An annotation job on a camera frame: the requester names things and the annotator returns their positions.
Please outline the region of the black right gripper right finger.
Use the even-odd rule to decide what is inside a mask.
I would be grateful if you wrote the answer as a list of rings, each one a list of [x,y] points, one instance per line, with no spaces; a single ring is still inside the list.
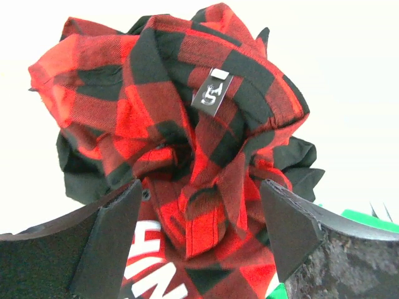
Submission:
[[[337,215],[271,180],[260,193],[288,298],[398,298],[398,233]]]

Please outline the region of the red plaid shirt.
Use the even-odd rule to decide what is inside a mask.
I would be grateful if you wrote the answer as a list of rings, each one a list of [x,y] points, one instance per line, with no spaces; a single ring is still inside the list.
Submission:
[[[120,298],[264,298],[276,271],[259,187],[304,186],[299,89],[226,4],[127,33],[70,18],[29,67],[60,127],[68,195],[145,192]]]

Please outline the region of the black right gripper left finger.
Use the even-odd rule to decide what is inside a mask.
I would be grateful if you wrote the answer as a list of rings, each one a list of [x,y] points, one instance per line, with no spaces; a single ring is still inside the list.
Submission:
[[[62,217],[1,235],[1,298],[117,298],[141,201],[135,180]]]

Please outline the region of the black shirt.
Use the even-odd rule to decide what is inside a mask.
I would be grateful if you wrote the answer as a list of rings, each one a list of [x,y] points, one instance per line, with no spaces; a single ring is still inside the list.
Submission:
[[[144,16],[126,33],[69,19],[52,56],[66,193],[88,204],[133,179],[159,204],[237,206],[271,179],[309,201],[323,176],[293,137],[309,107],[229,10]]]

